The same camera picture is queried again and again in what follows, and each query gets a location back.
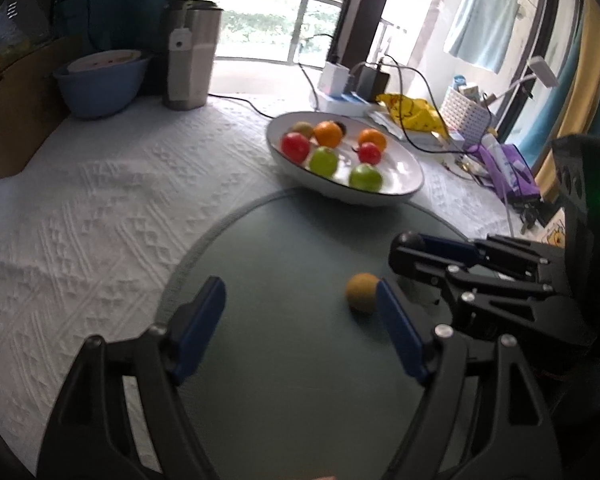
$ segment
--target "purple pouch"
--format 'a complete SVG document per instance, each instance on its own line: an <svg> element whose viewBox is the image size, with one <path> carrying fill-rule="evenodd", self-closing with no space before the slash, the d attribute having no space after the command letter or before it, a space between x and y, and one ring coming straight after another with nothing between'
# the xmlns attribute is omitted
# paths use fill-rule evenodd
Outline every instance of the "purple pouch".
<svg viewBox="0 0 600 480"><path fill-rule="evenodd" d="M502 172L496 165L496 161L491 156L491 153L489 153L484 146L479 145L478 152L475 154L478 160L481 160L487 168L489 176L493 181L494 190L498 197L500 197L500 200L504 200L503 192L507 193L507 200L510 202L521 200L526 202L529 199L540 198L540 189L536 186L534 176L517 147L513 144L503 144L502 151L516 174L519 187L518 190L514 190L509 185L507 179L504 178Z"/></svg>

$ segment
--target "round green placemat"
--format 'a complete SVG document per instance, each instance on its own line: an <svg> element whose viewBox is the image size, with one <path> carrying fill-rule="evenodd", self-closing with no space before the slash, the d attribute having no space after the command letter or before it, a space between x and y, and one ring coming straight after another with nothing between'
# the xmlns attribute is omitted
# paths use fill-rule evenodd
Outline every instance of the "round green placemat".
<svg viewBox="0 0 600 480"><path fill-rule="evenodd" d="M392 275L389 244L403 230L461 239L414 205L363 208L292 190L225 219L183 259L159 322L207 276L227 286L200 369L180 389L223 480L382 476L422 389L402 371L378 315L353 315L344 288L357 272ZM416 291L419 301L437 297L428 289ZM450 321L445 306L427 311ZM467 391L465 415L471 399ZM448 462L461 451L465 426Z"/></svg>

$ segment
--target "light blue towel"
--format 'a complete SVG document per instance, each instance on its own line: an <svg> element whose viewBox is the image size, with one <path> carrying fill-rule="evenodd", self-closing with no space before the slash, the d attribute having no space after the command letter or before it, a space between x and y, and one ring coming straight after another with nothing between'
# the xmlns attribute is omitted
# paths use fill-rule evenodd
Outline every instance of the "light blue towel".
<svg viewBox="0 0 600 480"><path fill-rule="evenodd" d="M445 52L499 73L518 8L518 0L462 0L446 37Z"/></svg>

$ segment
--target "thermos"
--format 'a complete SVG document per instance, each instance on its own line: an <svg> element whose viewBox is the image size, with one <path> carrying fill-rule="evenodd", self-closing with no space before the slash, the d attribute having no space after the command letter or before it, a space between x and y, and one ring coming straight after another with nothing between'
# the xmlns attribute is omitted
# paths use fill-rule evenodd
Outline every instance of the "thermos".
<svg viewBox="0 0 600 480"><path fill-rule="evenodd" d="M206 0L167 0L162 15L168 53L164 105L191 110L206 104L220 37L222 9Z"/></svg>

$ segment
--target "basket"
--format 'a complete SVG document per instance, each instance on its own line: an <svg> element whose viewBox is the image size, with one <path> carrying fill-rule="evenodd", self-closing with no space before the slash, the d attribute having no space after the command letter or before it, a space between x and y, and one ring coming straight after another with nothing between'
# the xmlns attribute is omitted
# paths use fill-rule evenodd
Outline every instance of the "basket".
<svg viewBox="0 0 600 480"><path fill-rule="evenodd" d="M466 145L479 144L487 128L491 126L491 113L449 87L440 114L450 130L457 130Z"/></svg>

